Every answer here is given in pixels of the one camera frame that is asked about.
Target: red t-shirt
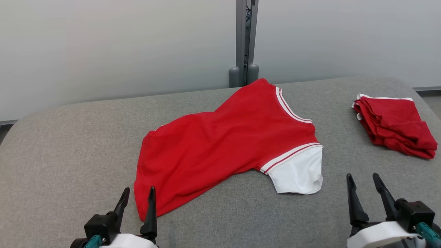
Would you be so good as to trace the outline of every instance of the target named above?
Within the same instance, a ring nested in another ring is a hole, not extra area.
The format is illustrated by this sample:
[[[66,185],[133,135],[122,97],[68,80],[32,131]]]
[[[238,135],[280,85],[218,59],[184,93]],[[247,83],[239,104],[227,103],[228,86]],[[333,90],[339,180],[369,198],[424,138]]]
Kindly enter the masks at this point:
[[[298,117],[282,89],[265,79],[237,90],[214,112],[185,115],[144,138],[134,184],[145,219],[151,186],[163,215],[250,169],[270,175],[276,191],[321,187],[321,149],[311,120]]]

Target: folded clothing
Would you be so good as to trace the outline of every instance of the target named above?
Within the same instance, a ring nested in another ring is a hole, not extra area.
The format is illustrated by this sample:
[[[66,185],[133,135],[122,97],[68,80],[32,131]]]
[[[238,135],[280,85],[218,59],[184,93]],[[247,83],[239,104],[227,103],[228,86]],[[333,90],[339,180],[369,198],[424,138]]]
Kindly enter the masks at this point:
[[[375,145],[432,159],[438,143],[421,121],[412,98],[373,98],[358,94],[352,108]]]

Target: cushion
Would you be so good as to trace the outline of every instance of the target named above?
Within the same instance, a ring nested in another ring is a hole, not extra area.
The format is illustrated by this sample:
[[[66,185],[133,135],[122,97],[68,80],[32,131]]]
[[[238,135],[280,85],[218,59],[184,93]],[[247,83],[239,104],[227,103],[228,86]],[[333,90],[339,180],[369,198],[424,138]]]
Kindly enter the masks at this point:
[[[261,172],[232,176],[158,218],[161,248],[345,247],[351,231],[347,173],[372,221],[385,218],[374,172],[395,199],[421,200],[441,212],[441,157],[424,160],[372,145],[351,108],[359,93],[411,97],[440,141],[441,122],[409,86],[367,77],[278,86],[292,110],[313,121],[324,146],[321,190],[277,194]],[[125,187],[131,195],[121,232],[139,234],[133,182],[144,136],[182,115],[213,111],[236,90],[80,103],[18,121],[0,145],[0,243],[69,247],[85,237],[83,226],[93,214],[113,210]]]

